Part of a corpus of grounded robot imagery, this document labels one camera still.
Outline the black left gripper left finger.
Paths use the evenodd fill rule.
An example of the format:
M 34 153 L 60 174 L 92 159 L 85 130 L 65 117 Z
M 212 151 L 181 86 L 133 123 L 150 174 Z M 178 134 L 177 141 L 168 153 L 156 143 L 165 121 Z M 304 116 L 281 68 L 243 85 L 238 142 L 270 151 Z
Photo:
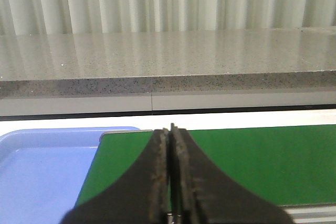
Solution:
M 164 131 L 104 133 L 76 205 L 62 223 L 166 223 Z

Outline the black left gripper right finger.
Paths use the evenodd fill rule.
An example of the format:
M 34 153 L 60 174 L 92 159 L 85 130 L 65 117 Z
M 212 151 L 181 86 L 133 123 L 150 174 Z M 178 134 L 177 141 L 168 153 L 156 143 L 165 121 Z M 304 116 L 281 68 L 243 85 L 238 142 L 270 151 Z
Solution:
M 171 125 L 172 208 L 177 223 L 293 223 L 280 207 L 222 172 L 186 129 Z

